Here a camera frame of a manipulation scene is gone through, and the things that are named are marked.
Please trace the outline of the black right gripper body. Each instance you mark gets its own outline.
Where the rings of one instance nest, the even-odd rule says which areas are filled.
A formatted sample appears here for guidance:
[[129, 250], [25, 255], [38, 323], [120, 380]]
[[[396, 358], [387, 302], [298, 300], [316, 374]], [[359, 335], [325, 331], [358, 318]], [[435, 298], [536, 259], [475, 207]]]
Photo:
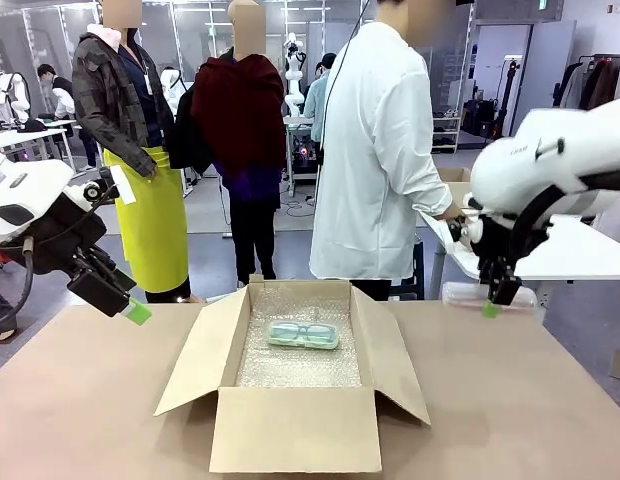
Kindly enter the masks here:
[[488, 300], [496, 305], [510, 305], [521, 286], [514, 267], [505, 257], [479, 260], [480, 283], [488, 287]]

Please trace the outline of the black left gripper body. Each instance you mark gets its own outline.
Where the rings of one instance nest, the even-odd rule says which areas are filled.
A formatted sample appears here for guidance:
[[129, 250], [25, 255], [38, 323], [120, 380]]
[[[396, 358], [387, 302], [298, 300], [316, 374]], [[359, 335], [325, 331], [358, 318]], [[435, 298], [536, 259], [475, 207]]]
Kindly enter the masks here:
[[67, 288], [106, 316], [123, 312], [130, 304], [135, 281], [121, 271], [99, 247], [77, 248], [73, 254], [75, 269]]

